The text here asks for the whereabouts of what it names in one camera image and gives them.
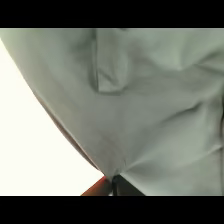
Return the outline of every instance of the garment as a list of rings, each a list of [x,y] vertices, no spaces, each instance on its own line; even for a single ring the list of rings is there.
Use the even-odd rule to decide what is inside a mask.
[[[2,29],[27,83],[108,177],[222,195],[224,29]]]

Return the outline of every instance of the bright white area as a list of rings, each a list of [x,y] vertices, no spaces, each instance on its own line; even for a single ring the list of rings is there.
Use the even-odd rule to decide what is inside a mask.
[[[0,195],[80,195],[102,176],[57,129],[0,40]]]

